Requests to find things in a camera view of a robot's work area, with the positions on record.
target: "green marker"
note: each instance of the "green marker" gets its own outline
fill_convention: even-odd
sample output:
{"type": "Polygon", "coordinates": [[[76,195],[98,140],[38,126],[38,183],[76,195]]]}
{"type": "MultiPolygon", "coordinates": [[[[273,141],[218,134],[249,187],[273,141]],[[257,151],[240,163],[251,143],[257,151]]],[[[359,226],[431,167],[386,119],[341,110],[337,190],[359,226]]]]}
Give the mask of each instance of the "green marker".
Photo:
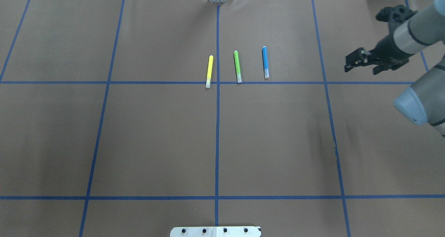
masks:
{"type": "Polygon", "coordinates": [[[242,83],[243,81],[241,80],[240,56],[238,55],[237,50],[233,52],[233,58],[235,58],[236,82],[242,83]]]}

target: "blue tape grid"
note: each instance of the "blue tape grid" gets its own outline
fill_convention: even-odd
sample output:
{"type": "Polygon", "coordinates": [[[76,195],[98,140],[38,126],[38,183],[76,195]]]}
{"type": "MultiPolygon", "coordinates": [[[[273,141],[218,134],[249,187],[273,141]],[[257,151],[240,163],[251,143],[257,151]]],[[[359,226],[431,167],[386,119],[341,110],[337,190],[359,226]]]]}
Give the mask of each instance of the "blue tape grid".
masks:
{"type": "MultiPolygon", "coordinates": [[[[316,6],[314,3],[314,0],[312,0],[312,6],[313,6],[313,16],[314,16],[314,22],[315,22],[315,28],[316,28],[316,35],[317,35],[317,43],[318,43],[318,52],[319,57],[321,61],[321,69],[323,72],[323,82],[243,82],[240,85],[308,85],[308,84],[318,84],[318,85],[324,85],[325,88],[325,94],[326,94],[326,101],[327,101],[327,108],[329,111],[329,119],[331,123],[331,131],[332,131],[332,137],[334,139],[335,144],[335,155],[337,156],[337,172],[339,177],[339,183],[340,183],[340,191],[341,195],[332,195],[332,196],[219,196],[219,110],[220,110],[220,85],[239,85],[236,82],[222,82],[220,80],[220,65],[219,65],[219,16],[220,16],[220,6],[217,6],[216,10],[216,65],[217,65],[217,81],[211,82],[212,84],[217,85],[217,110],[216,110],[216,161],[215,161],[215,195],[214,196],[90,196],[91,193],[91,185],[92,185],[92,178],[94,175],[94,168],[96,164],[96,158],[97,158],[97,151],[99,148],[99,141],[100,141],[100,133],[102,131],[102,124],[103,119],[105,115],[105,108],[106,108],[106,102],[108,99],[108,91],[110,89],[111,84],[165,84],[165,85],[204,85],[205,82],[169,82],[169,81],[112,81],[111,75],[113,72],[113,63],[114,63],[114,57],[116,54],[116,47],[118,44],[118,37],[119,37],[119,30],[121,26],[122,21],[122,14],[124,10],[124,3],[125,0],[122,0],[121,3],[121,11],[119,14],[119,21],[118,21],[118,27],[116,30],[116,37],[113,47],[113,54],[110,62],[110,70],[108,72],[108,79],[107,81],[2,81],[3,76],[5,74],[9,58],[11,56],[11,53],[13,51],[16,39],[18,37],[20,28],[22,26],[22,23],[24,21],[27,9],[29,7],[31,0],[27,0],[26,6],[24,8],[24,12],[22,14],[21,20],[19,22],[19,25],[17,27],[16,33],[13,38],[13,42],[11,43],[11,47],[9,49],[8,55],[6,57],[5,63],[3,65],[1,74],[0,74],[0,84],[106,84],[105,89],[105,95],[104,95],[104,102],[102,105],[102,112],[100,115],[100,121],[99,121],[99,128],[97,132],[97,139],[96,139],[96,145],[94,149],[94,155],[92,159],[91,164],[91,170],[90,170],[90,176],[89,176],[89,182],[87,187],[87,193],[86,196],[0,196],[1,200],[66,200],[66,201],[85,201],[84,203],[84,210],[82,214],[82,220],[81,220],[81,227],[79,231],[79,236],[81,237],[83,235],[83,229],[85,225],[86,215],[87,215],[87,209],[88,209],[88,202],[89,201],[99,201],[99,200],[105,200],[105,201],[112,201],[112,200],[128,200],[128,201],[152,201],[152,200],[159,200],[159,201],[170,201],[170,200],[189,200],[189,199],[197,199],[197,200],[214,200],[215,201],[215,225],[218,226],[218,201],[219,200],[234,200],[234,199],[341,199],[343,203],[343,213],[345,216],[345,224],[346,224],[346,230],[348,237],[351,236],[350,233],[350,227],[349,227],[349,220],[348,220],[348,210],[346,205],[346,199],[429,199],[429,198],[445,198],[445,194],[404,194],[404,195],[345,195],[345,189],[343,186],[343,179],[341,174],[341,166],[340,166],[340,158],[338,153],[338,147],[337,147],[337,138],[335,136],[335,127],[334,127],[334,121],[332,118],[332,109],[331,109],[331,102],[329,100],[329,90],[328,85],[336,85],[336,84],[342,84],[342,85],[411,85],[413,82],[329,82],[326,79],[326,72],[324,68],[324,60],[323,60],[323,52],[321,48],[321,40],[320,35],[318,31],[318,21],[316,16],[316,6]]],[[[409,4],[407,0],[405,0],[405,3],[407,7],[409,7],[409,4]]],[[[425,69],[428,71],[428,66],[426,63],[426,59],[424,57],[423,52],[421,52],[421,57],[425,66],[425,69]]]]}

